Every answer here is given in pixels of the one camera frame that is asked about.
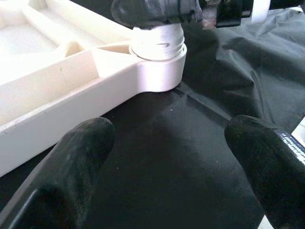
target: white cylindrical cap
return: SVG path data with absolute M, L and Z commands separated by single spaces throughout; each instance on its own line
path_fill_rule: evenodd
M 162 61 L 179 55 L 183 44 L 181 24 L 163 25 L 150 30 L 135 27 L 130 51 L 146 60 Z

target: black cloth surface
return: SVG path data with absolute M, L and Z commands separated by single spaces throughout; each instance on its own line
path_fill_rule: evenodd
M 110 0 L 75 0 L 111 19 Z M 183 25 L 182 83 L 104 116 L 116 141 L 83 228 L 255 229 L 263 217 L 224 128 L 251 115 L 292 131 L 305 114 L 305 16 L 203 31 Z M 0 210 L 48 151 L 0 178 Z

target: black table surface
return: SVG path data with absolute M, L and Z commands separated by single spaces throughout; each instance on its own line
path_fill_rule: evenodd
M 110 0 L 74 2 L 112 19 Z M 181 84 L 103 115 L 116 141 L 85 229 L 255 229 L 264 215 L 224 128 L 244 114 L 292 131 L 304 117 L 305 16 L 280 10 L 263 25 L 183 28 Z M 48 151 L 0 178 L 0 210 Z

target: black rubber gripper pad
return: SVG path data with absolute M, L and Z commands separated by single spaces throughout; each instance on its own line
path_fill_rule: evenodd
M 240 115 L 225 139 L 275 229 L 305 229 L 305 149 L 291 134 Z
M 3 209 L 0 229 L 80 228 L 113 143 L 114 128 L 105 118 L 85 121 L 68 132 Z

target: white plastic tray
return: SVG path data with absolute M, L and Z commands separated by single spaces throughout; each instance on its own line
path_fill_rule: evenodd
M 166 61 L 130 54 L 129 30 L 68 0 L 0 1 L 0 176 L 78 123 L 181 81 Z

